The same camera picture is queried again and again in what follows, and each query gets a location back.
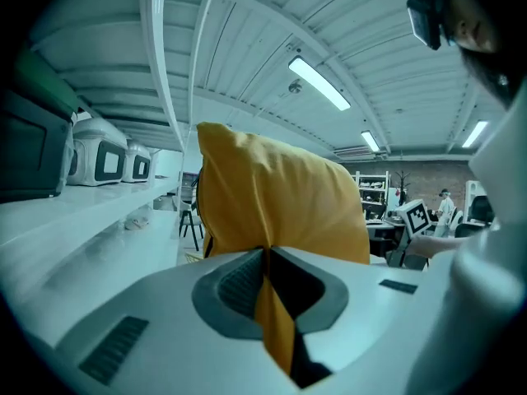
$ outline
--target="black goggles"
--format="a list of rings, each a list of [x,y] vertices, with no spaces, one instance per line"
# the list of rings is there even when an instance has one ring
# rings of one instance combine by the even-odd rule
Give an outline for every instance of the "black goggles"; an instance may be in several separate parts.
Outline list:
[[[445,28],[446,2],[447,0],[408,0],[407,2],[413,34],[434,50],[440,48],[441,36],[449,45],[454,43],[450,32]]]

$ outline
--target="shelving unit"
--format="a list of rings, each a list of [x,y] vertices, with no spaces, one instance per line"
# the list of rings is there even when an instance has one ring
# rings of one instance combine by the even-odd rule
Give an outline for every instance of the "shelving unit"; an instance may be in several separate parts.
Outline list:
[[[363,204],[379,206],[388,204],[389,171],[386,171],[386,174],[361,174],[360,171],[357,171],[355,181],[359,187]],[[381,188],[368,188],[363,185],[365,182],[381,182],[382,186]],[[367,201],[366,196],[370,196],[372,200]]]
[[[177,179],[66,186],[58,197],[0,205],[0,280],[10,302],[23,302],[86,241],[177,187]]]
[[[55,346],[78,320],[120,291],[175,266],[177,244],[170,236],[177,213],[150,211],[148,215],[144,229],[112,226],[72,253],[71,260],[17,309],[25,328]]]

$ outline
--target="person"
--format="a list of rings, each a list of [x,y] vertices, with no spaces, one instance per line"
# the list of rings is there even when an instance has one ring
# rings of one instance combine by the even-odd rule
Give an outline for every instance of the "person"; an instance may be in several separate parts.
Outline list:
[[[452,199],[450,199],[450,192],[446,188],[441,190],[439,196],[443,200],[439,206],[439,211],[437,211],[438,221],[436,231],[434,231],[434,237],[448,237],[450,231],[450,217],[454,210],[454,203],[452,202]]]
[[[432,49],[441,46],[441,36],[455,44],[472,77],[505,109],[511,107],[527,73],[525,44],[518,36],[525,0],[408,0],[407,6],[421,41]],[[466,239],[419,235],[407,253],[432,258]]]

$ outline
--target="yellow pillow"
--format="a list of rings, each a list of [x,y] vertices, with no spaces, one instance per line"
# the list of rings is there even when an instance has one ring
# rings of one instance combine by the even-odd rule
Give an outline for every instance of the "yellow pillow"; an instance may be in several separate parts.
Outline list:
[[[198,205],[209,256],[263,246],[290,246],[357,263],[370,261],[361,198],[341,165],[286,143],[198,125],[203,169]],[[257,300],[263,341],[289,374],[294,323],[270,281]]]

